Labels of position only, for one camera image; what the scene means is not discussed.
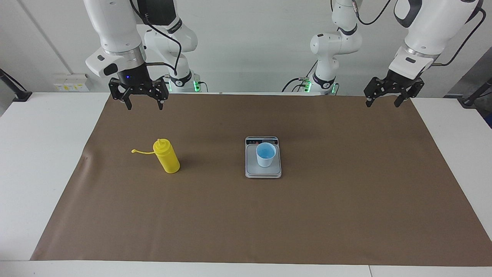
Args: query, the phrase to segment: electrical outlet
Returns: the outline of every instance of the electrical outlet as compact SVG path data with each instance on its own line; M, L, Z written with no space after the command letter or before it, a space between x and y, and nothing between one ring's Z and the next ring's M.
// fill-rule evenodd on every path
M92 87L92 83L85 74L55 74L54 76L53 85L58 91L88 92Z

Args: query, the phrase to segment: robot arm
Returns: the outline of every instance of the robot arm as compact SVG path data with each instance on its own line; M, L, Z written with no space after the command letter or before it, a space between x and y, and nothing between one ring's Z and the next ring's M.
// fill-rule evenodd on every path
M139 5L143 14L152 18L151 23L161 32L180 42L182 52L191 52L198 46L196 34L190 30L176 12L176 0L147 0ZM144 37L147 49L155 52L164 62L175 65L178 58L179 46L172 40L154 30L148 30ZM194 92L200 89L200 76L190 70L185 55L180 55L176 72L169 69L170 85L174 92Z
M384 79L374 77L364 90L366 105L387 93L399 93L395 106L418 95L429 69L446 44L481 9L483 0L398 0L394 14L408 29Z
M362 5L362 0L357 0L357 4ZM311 91L330 91L339 67L334 56L357 52L362 45L352 0L336 0L332 21L338 26L336 32L321 33L311 39L311 52L318 57L316 70L309 76Z
M136 28L141 19L133 9L138 10L144 23L157 25L154 28L179 41L184 52L193 51L198 44L197 37L177 15L175 0L84 0L84 4L101 41L101 48L86 59L89 69L99 77L118 74L118 79L111 78L109 88L112 97L124 102L128 109L132 107L129 98L132 94L148 95L162 109L169 92L162 77L152 81L149 76L142 39ZM170 71L176 88L191 84L195 90L196 77L186 57L179 56L179 45L153 30L145 37L149 48L168 64L176 65L178 59L176 72Z

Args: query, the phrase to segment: paper cup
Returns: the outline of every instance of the paper cup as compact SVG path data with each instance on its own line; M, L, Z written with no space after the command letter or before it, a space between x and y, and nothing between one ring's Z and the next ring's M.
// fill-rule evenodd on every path
M277 149L269 142L260 143L256 147L256 159L259 166L263 168L267 168L272 164L276 154Z

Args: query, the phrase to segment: white table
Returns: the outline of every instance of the white table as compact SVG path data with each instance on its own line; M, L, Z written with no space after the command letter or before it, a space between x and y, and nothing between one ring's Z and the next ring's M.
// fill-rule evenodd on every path
M108 96L35 93L0 118L0 276L492 276L492 267L28 261ZM456 100L412 101L492 238L492 130Z

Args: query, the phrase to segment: kitchen scale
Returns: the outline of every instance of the kitchen scale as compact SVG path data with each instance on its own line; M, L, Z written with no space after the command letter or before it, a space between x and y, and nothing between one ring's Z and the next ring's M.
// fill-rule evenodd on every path
M263 142L271 143L277 149L274 160L269 167L259 166L256 160L256 147ZM252 179L275 179L282 176L282 166L280 164L280 147L277 137L257 136L247 137L245 140L245 173L246 177Z

